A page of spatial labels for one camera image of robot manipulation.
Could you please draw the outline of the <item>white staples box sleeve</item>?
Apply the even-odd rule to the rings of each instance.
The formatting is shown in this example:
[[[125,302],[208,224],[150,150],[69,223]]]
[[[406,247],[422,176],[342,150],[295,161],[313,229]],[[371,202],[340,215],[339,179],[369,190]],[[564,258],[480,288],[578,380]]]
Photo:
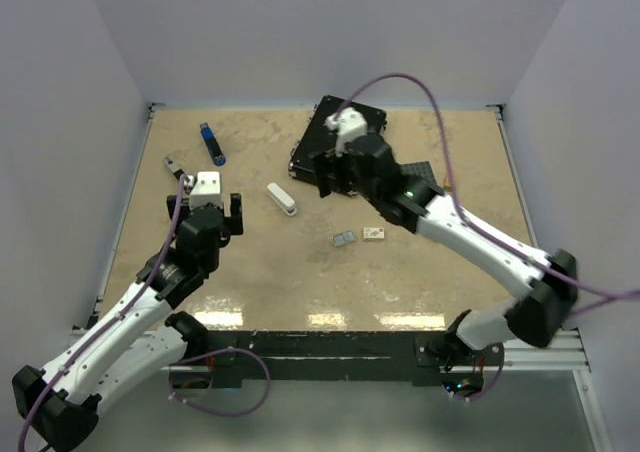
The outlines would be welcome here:
[[[383,227],[364,227],[362,238],[364,241],[383,241],[385,239],[385,229]]]

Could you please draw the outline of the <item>black and silver stapler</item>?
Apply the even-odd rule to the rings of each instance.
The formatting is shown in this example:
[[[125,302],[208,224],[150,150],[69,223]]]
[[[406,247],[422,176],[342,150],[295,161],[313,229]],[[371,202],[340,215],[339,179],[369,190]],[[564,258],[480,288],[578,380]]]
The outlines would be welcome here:
[[[185,183],[188,179],[188,175],[183,168],[170,156],[165,156],[163,162],[170,174],[178,181]]]

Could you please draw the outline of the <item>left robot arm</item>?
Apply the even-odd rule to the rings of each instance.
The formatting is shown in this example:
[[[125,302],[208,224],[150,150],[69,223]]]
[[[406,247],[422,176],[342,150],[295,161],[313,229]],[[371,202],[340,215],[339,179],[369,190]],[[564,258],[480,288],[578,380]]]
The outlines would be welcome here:
[[[168,200],[175,206],[168,238],[120,301],[60,355],[13,376],[24,421],[19,450],[35,431],[47,449],[72,451],[102,413],[156,370],[205,357],[206,328],[177,308],[218,269],[221,249],[243,233],[242,197],[231,194],[228,207]]]

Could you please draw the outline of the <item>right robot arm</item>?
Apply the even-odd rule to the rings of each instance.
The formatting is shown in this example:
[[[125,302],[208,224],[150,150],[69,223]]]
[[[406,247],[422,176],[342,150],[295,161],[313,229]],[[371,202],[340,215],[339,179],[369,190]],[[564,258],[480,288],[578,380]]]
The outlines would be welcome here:
[[[427,344],[447,366],[466,365],[481,350],[512,339],[545,348],[569,315],[578,292],[563,276],[577,278],[576,258],[559,250],[550,255],[521,243],[483,221],[469,225],[452,195],[439,187],[426,162],[399,164],[378,134],[365,134],[345,151],[311,156],[319,194],[351,189],[389,223],[431,239],[457,253],[496,280],[513,302],[466,310]]]

